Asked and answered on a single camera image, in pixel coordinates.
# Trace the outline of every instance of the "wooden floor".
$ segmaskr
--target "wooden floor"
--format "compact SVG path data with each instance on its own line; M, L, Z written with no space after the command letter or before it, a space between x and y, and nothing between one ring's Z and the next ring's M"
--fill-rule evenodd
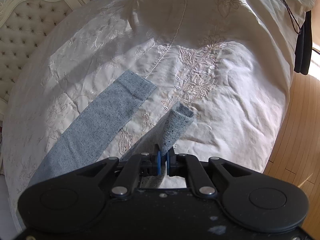
M264 174L300 187L310 210L303 228L320 240L320 81L295 74L286 117Z

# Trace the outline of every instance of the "bedspread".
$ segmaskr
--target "bedspread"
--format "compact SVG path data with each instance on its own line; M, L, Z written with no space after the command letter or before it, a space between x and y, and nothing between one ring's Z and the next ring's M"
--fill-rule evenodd
M314 0L286 2L302 25ZM14 218L52 145L127 69L157 88L99 160L121 157L180 101L195 120L176 153L262 172L289 102L296 40L281 0L94 0L72 12L30 57L10 95L1 150Z

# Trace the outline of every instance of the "gray fabric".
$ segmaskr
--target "gray fabric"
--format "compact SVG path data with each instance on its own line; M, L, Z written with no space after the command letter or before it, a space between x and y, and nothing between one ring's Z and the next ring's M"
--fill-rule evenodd
M94 163L155 88L132 71L124 72L65 130L29 186Z
M194 113L182 103L177 102L158 121L155 127L140 138L129 151L120 158L127 161L132 155L147 152L152 154L154 145L158 144L161 155L165 155L172 145L186 131L193 122ZM157 188L161 184L165 174L164 166L161 168L161 176L147 177L143 179L143 187Z

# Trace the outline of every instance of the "headboard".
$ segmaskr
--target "headboard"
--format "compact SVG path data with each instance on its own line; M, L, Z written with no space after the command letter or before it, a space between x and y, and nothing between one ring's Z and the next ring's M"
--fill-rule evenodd
M4 0L0 3L0 121L31 53L74 9L90 0Z

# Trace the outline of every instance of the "dark electronic device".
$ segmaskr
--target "dark electronic device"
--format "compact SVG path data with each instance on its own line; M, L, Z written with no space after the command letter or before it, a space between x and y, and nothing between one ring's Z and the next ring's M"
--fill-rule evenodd
M27 229L16 240L311 239L300 227L308 198L296 186L173 148L160 159L156 147L153 155L110 157L27 188L18 202ZM158 174L159 161L187 188L139 188Z

